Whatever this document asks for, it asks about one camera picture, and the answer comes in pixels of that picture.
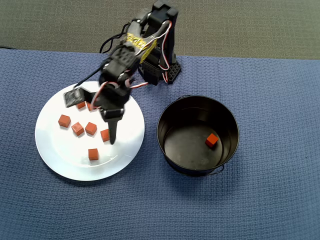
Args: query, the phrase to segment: robotic arm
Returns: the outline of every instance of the robotic arm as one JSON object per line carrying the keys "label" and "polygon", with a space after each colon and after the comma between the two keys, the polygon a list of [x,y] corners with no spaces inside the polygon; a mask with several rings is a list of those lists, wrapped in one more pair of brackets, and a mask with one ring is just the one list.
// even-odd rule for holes
{"label": "robotic arm", "polygon": [[[117,124],[123,117],[131,89],[148,83],[157,85],[161,78],[172,84],[181,71],[173,51],[177,15],[176,9],[160,0],[152,10],[143,9],[132,20],[125,38],[93,73],[100,71],[99,90],[88,92],[78,87],[81,81],[64,94],[67,108],[84,101],[93,109],[99,108],[102,119],[108,122],[111,144],[116,140]],[[136,70],[145,82],[132,86]]]}

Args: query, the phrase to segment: black cable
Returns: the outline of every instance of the black cable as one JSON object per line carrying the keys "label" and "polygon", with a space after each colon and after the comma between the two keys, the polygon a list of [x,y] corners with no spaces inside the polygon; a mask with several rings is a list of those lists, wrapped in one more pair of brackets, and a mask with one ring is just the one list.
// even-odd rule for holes
{"label": "black cable", "polygon": [[94,70],[92,73],[90,73],[85,79],[78,82],[73,88],[76,88],[76,87],[80,86],[81,84],[83,84],[85,81],[87,81],[89,78],[91,78],[97,72],[99,72],[99,70],[100,70],[100,67],[98,67],[96,70]]}
{"label": "black cable", "polygon": [[2,46],[0,45],[0,49],[11,49],[11,50],[17,50],[16,48],[14,47],[11,47],[11,46]]}
{"label": "black cable", "polygon": [[[111,48],[112,48],[112,44],[114,43],[114,39],[119,39],[119,38],[121,38],[122,35],[125,34],[125,29],[126,29],[126,27],[127,27],[128,25],[129,25],[129,23],[126,23],[125,25],[123,25],[121,33],[116,34],[116,35],[110,37],[110,38],[107,39],[104,43],[102,43],[102,45],[101,45],[101,47],[100,47],[99,53],[100,53],[100,54],[101,54],[101,53],[102,53],[102,54],[105,54],[105,53],[109,52],[109,51],[111,50]],[[104,49],[105,45],[106,45],[108,42],[110,42],[110,41],[111,41],[111,43],[110,43],[110,47],[108,48],[108,50],[102,52],[102,50]]]}

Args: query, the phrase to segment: blue tablecloth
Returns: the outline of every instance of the blue tablecloth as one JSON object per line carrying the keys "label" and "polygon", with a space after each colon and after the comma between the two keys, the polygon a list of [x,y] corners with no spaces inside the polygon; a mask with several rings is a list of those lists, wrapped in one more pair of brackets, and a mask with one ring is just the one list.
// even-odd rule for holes
{"label": "blue tablecloth", "polygon": [[[320,239],[320,61],[180,56],[173,85],[132,92],[145,119],[136,158],[103,180],[69,180],[39,156],[36,120],[104,57],[0,50],[1,240]],[[162,111],[186,94],[217,99],[238,121],[222,173],[179,174],[158,146]]]}

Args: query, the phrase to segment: wooden block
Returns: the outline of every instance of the wooden block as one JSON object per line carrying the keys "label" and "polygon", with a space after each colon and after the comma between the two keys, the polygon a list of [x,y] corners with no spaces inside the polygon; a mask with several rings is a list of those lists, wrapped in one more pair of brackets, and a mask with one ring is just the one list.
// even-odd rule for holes
{"label": "wooden block", "polygon": [[219,138],[217,138],[213,133],[211,133],[210,136],[208,136],[208,138],[205,140],[205,144],[212,148],[218,140]]}
{"label": "wooden block", "polygon": [[86,102],[85,102],[85,101],[83,101],[83,102],[81,102],[81,103],[79,103],[79,104],[76,105],[76,107],[77,107],[78,109],[82,109],[82,108],[85,107],[85,106],[86,106]]}
{"label": "wooden block", "polygon": [[106,141],[110,140],[109,129],[103,130],[100,133],[101,133],[101,137],[102,137],[102,141],[103,142],[106,142]]}
{"label": "wooden block", "polygon": [[71,123],[71,119],[69,116],[61,115],[61,117],[58,120],[58,123],[60,126],[67,128],[67,127],[69,127],[69,124]]}
{"label": "wooden block", "polygon": [[84,128],[81,126],[81,124],[79,122],[77,122],[76,124],[72,125],[72,130],[74,131],[74,133],[77,136],[79,136],[80,134],[85,132]]}
{"label": "wooden block", "polygon": [[91,107],[91,104],[90,104],[89,102],[86,102],[86,106],[87,106],[87,108],[89,109],[89,111],[92,111],[92,110],[93,110],[93,108]]}
{"label": "wooden block", "polygon": [[85,127],[85,131],[90,135],[95,135],[97,131],[97,125],[93,124],[92,122],[89,122]]}
{"label": "wooden block", "polygon": [[90,161],[99,159],[98,149],[96,149],[96,148],[88,149],[88,155],[89,155],[89,160]]}

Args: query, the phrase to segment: white plate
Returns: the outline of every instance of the white plate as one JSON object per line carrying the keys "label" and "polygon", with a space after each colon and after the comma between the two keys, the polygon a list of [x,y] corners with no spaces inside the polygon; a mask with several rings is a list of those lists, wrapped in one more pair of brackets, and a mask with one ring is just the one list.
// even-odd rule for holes
{"label": "white plate", "polygon": [[[88,81],[82,87],[90,92],[99,89],[98,82]],[[79,181],[107,178],[124,169],[136,156],[145,134],[144,116],[137,102],[130,96],[125,104],[124,115],[118,122],[116,140],[103,142],[100,131],[108,129],[98,110],[90,112],[87,107],[66,108],[64,93],[68,86],[53,97],[42,108],[35,125],[35,143],[43,161],[57,174]],[[69,116],[68,128],[61,127],[61,114]],[[79,122],[86,128],[88,122],[97,125],[94,136],[86,132],[75,135],[71,126]],[[88,149],[98,149],[99,160],[90,161]]]}

